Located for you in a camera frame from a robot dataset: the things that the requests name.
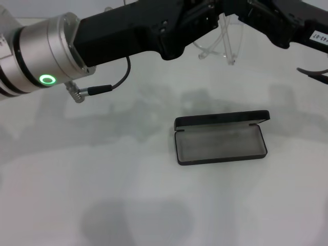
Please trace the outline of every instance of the black arm segment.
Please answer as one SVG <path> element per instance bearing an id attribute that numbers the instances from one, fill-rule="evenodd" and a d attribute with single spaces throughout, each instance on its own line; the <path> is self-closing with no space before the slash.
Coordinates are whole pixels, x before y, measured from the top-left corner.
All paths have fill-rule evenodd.
<path id="1" fill-rule="evenodd" d="M 139 0 L 83 19 L 74 45 L 88 67 L 144 51 L 172 60 L 217 28 L 221 13 L 238 15 L 278 47 L 296 42 L 328 53 L 328 42 L 310 39 L 328 35 L 328 12 L 301 0 Z"/>

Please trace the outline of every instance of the white table surface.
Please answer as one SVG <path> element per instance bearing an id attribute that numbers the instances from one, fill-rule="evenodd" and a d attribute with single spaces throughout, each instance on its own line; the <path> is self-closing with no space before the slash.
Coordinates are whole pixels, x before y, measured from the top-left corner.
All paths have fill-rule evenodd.
<path id="1" fill-rule="evenodd" d="M 328 87 L 296 71 L 326 54 L 249 27 L 235 66 L 198 54 L 134 55 L 119 89 L 81 105 L 65 86 L 1 102 L 0 245 L 328 245 Z M 270 111 L 265 159 L 178 165 L 176 117 L 247 110 Z"/>

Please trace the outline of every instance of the silver cylindrical joint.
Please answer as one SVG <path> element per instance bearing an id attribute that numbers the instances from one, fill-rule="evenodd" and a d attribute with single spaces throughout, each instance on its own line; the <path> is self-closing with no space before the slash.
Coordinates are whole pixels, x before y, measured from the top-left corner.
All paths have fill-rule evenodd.
<path id="1" fill-rule="evenodd" d="M 88 68 L 73 46 L 78 25 L 77 16 L 67 13 L 22 30 L 20 53 L 35 81 L 53 86 L 95 72 L 95 67 Z"/>

